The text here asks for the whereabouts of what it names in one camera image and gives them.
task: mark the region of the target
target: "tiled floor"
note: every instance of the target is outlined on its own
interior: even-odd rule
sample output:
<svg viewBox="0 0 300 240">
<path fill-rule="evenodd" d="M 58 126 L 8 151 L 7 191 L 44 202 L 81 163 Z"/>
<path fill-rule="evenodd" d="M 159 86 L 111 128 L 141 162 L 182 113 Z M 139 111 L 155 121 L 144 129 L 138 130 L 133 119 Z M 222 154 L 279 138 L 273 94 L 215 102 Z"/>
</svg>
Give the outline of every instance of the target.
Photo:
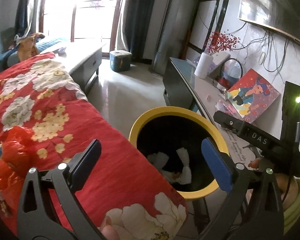
<svg viewBox="0 0 300 240">
<path fill-rule="evenodd" d="M 109 60 L 102 60 L 99 79 L 93 84 L 88 99 L 102 116 L 126 138 L 135 120 L 144 112 L 165 106 L 162 79 L 149 72 L 149 65 L 132 65 L 131 70 L 116 73 Z M 192 203 L 188 202 L 193 213 Z M 189 215 L 175 237 L 176 240 L 195 239 L 198 236 L 194 218 Z"/>
</svg>

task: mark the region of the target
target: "bed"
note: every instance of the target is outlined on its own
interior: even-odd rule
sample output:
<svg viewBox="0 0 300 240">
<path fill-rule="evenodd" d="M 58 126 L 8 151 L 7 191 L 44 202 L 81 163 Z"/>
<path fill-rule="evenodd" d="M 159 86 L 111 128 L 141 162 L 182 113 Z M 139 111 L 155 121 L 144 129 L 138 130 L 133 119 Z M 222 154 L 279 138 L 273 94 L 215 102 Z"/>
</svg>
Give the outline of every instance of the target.
<svg viewBox="0 0 300 240">
<path fill-rule="evenodd" d="M 0 73 L 0 141 L 13 126 L 34 131 L 39 170 L 69 162 L 93 139 L 101 142 L 101 157 L 76 196 L 98 227 L 109 216 L 121 240 L 172 239 L 185 221 L 185 200 L 102 118 L 53 53 Z M 51 197 L 62 225 L 71 229 L 53 192 Z M 0 216 L 16 233 L 11 212 Z"/>
</svg>

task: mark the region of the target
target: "painting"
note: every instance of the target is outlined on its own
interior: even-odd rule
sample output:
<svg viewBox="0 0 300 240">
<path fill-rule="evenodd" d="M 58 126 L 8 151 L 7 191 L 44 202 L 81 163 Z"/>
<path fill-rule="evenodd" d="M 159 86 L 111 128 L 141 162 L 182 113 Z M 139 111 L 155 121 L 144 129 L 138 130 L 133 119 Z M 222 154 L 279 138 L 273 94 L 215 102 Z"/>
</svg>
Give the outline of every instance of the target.
<svg viewBox="0 0 300 240">
<path fill-rule="evenodd" d="M 229 101 L 248 123 L 254 122 L 279 95 L 280 93 L 253 69 L 228 90 Z"/>
</svg>

